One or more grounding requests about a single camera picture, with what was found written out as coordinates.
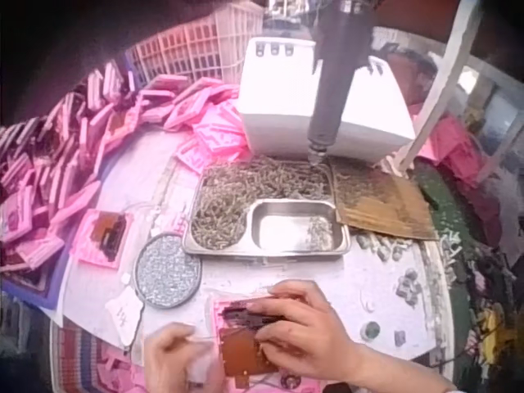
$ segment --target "white plastic crate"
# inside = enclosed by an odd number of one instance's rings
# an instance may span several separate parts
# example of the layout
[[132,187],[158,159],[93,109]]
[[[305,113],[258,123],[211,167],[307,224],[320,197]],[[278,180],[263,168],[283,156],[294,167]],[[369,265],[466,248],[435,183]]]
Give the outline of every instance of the white plastic crate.
[[126,51],[143,86],[158,74],[202,76],[240,83],[249,40],[261,33],[264,8],[244,1],[185,25],[167,29]]

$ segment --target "workbench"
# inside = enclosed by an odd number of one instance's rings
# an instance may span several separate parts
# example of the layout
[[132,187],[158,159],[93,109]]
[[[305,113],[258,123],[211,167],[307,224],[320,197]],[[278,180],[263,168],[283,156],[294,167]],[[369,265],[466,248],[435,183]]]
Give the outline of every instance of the workbench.
[[[96,337],[122,347],[106,302],[116,298],[132,276],[138,253],[162,221],[174,211],[191,205],[198,177],[172,160],[184,133],[144,133],[104,169],[96,208],[133,214],[119,269],[104,269],[69,260],[61,300],[54,319],[61,314]],[[264,294],[268,286],[286,278],[314,280],[340,315],[347,332],[362,341],[361,327],[378,322],[381,332],[371,347],[402,359],[414,359],[440,347],[453,356],[453,320],[443,267],[436,242],[415,243],[399,262],[383,263],[370,250],[351,240],[350,251],[336,261],[203,259],[202,280],[196,295],[173,309],[146,305],[135,344],[169,322],[195,325],[196,337],[210,338],[210,300],[213,297]],[[395,294],[407,269],[415,269],[422,285],[422,301],[414,307]],[[395,346],[394,331],[404,331],[406,342]],[[141,363],[140,356],[134,361]],[[451,378],[449,369],[445,375]]]

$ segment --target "metal tray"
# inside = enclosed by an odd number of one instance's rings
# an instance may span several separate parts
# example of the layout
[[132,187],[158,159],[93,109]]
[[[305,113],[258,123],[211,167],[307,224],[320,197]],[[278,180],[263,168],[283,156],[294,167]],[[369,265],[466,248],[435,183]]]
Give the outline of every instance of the metal tray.
[[[331,236],[323,231],[322,250],[311,250],[311,242],[307,242],[308,238],[315,242],[311,231],[315,224],[321,229],[331,225]],[[182,247],[188,254],[215,256],[333,256],[349,250],[350,234],[345,225],[337,222],[336,208],[330,201],[260,199],[247,211],[246,232],[238,243],[223,250],[204,248],[193,238],[190,222]]]

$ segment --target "wire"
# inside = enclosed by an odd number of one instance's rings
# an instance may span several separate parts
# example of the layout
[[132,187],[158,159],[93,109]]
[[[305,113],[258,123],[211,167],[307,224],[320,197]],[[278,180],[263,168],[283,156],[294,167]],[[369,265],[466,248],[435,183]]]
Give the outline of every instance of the wire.
[[454,362],[455,360],[457,360],[459,357],[461,357],[462,355],[464,355],[466,352],[468,352],[469,350],[472,350],[473,348],[475,348],[476,346],[478,346],[480,343],[482,343],[487,337],[489,337],[491,334],[493,334],[498,328],[500,328],[500,326],[502,325],[502,322],[499,322],[499,324],[497,326],[495,326],[493,328],[493,330],[487,332],[483,337],[482,339],[477,342],[474,346],[467,346],[466,348],[464,348],[463,350],[461,350],[457,355],[455,355],[453,358],[451,359],[447,359],[447,360],[442,360],[441,362],[437,363],[437,364],[433,364],[432,366],[429,366],[430,368],[439,368],[439,367],[442,367],[444,366],[445,364],[447,363],[451,363],[451,362]]

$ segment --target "hand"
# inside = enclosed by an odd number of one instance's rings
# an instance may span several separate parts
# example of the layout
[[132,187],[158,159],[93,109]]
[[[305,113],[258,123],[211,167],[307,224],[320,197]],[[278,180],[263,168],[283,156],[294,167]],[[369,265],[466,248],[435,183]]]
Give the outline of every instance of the hand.
[[[248,305],[252,312],[286,319],[262,327],[255,336],[269,361],[304,377],[352,380],[358,372],[361,345],[348,337],[317,284],[283,281],[269,293],[277,298]],[[298,296],[305,302],[296,300]]]
[[[189,341],[194,328],[171,323],[149,336],[145,342],[145,377],[149,393],[186,393],[187,366],[212,348],[212,344]],[[204,393],[224,391],[224,368],[220,362],[211,365]]]

